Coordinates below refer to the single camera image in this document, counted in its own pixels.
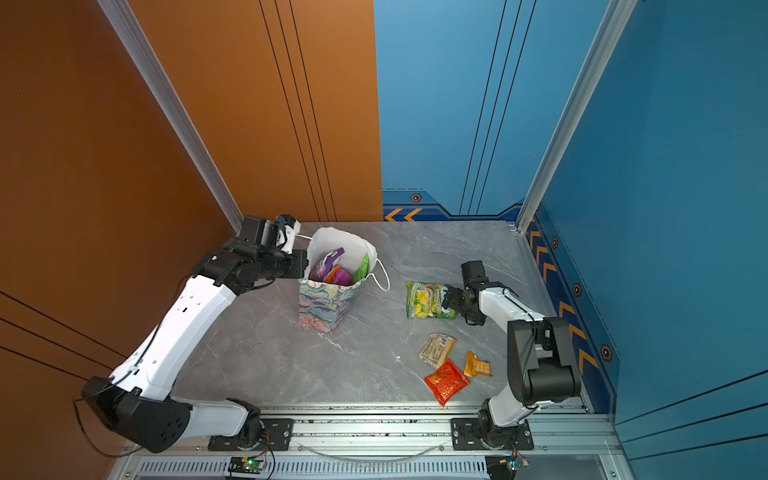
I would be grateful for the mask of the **green yellow Fox's candy bag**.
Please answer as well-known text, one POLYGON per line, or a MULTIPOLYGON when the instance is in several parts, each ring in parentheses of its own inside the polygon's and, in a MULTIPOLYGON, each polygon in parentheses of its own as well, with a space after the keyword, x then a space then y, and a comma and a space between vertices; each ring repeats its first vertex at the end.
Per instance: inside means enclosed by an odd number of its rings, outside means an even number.
POLYGON ((408 318, 438 318, 453 320, 458 314, 443 306, 450 286, 409 281, 407 283, 406 315, 408 318))

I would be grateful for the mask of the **beige clear snack packet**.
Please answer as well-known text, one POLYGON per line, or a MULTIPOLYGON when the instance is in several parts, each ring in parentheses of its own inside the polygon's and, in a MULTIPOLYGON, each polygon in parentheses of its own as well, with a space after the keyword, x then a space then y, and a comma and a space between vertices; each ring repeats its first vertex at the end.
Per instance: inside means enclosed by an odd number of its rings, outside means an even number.
POLYGON ((447 360, 456 339, 442 333, 431 333, 427 343, 419 352, 419 359, 434 369, 440 368, 447 360))

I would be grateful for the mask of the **orange Fox's candy bag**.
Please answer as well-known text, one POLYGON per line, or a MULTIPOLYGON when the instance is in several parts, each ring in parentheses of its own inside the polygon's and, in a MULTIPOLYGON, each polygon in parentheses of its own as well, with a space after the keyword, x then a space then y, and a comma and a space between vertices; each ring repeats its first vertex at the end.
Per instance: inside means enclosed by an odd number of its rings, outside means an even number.
POLYGON ((325 283, 329 283, 329 284, 332 284, 332 283, 334 282, 334 279, 335 279, 336 275, 338 274, 338 272, 339 272, 340 270, 341 270, 341 268, 340 268, 338 265, 336 265, 336 266, 335 266, 335 267, 334 267, 334 268, 333 268, 333 269, 332 269, 332 270, 331 270, 331 271, 330 271, 330 272, 329 272, 329 273, 328 273, 328 274, 327 274, 327 275, 324 277, 324 282, 325 282, 325 283))

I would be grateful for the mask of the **small orange snack packet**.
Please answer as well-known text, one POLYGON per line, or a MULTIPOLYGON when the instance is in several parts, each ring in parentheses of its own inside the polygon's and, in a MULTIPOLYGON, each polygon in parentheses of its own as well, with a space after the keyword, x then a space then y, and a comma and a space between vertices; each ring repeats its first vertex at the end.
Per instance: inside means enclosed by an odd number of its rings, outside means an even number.
POLYGON ((475 353, 466 354, 465 367, 463 369, 465 376, 475 378, 477 376, 492 376, 492 366, 489 362, 481 360, 475 353))

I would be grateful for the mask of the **floral white paper bag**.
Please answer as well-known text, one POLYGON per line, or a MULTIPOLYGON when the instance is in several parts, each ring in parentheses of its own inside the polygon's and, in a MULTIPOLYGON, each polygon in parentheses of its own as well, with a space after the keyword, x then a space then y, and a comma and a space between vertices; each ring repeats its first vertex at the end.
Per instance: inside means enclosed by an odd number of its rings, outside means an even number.
POLYGON ((309 237, 309 266, 299 280, 299 323, 305 328, 331 333, 346 315, 363 284, 371 280, 383 292, 391 289, 388 272, 376 247, 368 240, 334 227, 321 227, 309 237), (329 252, 343 247, 338 266, 354 274, 366 254, 370 255, 367 277, 351 286, 338 286, 309 279, 313 267, 329 252))

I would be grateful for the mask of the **red snack packet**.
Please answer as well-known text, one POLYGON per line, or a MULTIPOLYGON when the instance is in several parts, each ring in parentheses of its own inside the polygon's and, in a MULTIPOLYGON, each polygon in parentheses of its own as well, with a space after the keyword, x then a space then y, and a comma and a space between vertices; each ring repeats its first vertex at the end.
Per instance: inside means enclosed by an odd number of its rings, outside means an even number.
POLYGON ((450 359, 425 377, 424 382, 441 406, 445 406, 452 397, 470 385, 468 377, 450 359))

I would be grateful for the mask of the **green Lays chips bag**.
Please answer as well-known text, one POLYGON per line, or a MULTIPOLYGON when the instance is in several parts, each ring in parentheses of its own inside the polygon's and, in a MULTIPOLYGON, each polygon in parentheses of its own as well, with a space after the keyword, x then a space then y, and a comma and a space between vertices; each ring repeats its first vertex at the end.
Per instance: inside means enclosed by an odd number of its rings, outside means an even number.
POLYGON ((368 275, 370 267, 370 255, 366 254, 361 261, 360 266, 355 271, 352 277, 353 284, 362 282, 368 275))

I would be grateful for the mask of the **pink berries candy bag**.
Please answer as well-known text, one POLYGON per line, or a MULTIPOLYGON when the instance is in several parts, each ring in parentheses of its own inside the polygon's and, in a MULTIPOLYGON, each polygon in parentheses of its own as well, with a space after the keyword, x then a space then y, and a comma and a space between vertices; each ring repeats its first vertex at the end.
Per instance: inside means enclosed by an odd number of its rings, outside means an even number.
POLYGON ((339 258, 345 253, 343 247, 327 253, 312 269, 309 279, 316 282, 326 282, 326 278, 338 266, 339 258))

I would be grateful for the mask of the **purple grape candy bag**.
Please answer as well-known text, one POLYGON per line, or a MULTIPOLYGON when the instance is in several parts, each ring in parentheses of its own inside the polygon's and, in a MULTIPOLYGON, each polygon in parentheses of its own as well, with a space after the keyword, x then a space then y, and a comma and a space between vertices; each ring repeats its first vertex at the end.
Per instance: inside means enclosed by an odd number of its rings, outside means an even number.
POLYGON ((355 283, 353 275, 341 268, 334 271, 328 282, 338 286, 351 286, 355 283))

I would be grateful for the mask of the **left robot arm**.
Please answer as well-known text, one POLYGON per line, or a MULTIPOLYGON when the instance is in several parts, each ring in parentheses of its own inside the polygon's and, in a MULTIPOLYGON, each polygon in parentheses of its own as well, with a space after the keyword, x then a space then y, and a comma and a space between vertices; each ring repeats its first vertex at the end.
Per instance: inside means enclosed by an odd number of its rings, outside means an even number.
POLYGON ((258 407, 234 398, 175 399, 171 390, 208 329, 239 295, 277 279, 299 279, 307 266, 304 250, 210 252, 143 343, 108 377, 88 380, 80 402, 108 430, 152 453, 198 437, 222 437, 237 449, 255 447, 264 435, 258 407))

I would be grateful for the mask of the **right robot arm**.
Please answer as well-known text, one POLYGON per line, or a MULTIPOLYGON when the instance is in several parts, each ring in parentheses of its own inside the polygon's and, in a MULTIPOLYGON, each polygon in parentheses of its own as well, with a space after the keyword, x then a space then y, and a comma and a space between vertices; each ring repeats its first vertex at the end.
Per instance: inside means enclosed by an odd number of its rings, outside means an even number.
POLYGON ((496 282, 450 287, 441 305, 470 325, 492 320, 506 334, 507 385, 483 403, 473 434, 485 448, 515 448, 532 414, 580 395, 582 377, 564 319, 528 307, 496 282))

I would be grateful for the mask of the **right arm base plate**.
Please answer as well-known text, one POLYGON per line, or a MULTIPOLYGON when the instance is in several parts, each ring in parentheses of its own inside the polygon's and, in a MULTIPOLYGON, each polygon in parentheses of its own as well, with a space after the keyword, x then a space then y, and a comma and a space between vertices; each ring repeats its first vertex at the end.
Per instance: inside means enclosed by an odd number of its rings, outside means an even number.
POLYGON ((516 426, 498 427, 490 420, 452 418, 451 440, 454 450, 532 451, 533 435, 527 420, 516 426))

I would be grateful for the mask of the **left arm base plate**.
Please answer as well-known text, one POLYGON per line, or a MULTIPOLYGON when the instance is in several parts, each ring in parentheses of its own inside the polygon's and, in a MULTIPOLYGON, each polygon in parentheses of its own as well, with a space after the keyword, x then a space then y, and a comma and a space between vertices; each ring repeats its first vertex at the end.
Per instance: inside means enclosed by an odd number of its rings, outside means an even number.
POLYGON ((207 449, 214 452, 284 452, 289 449, 294 424, 294 420, 290 418, 248 420, 241 432, 235 436, 211 437, 207 449))

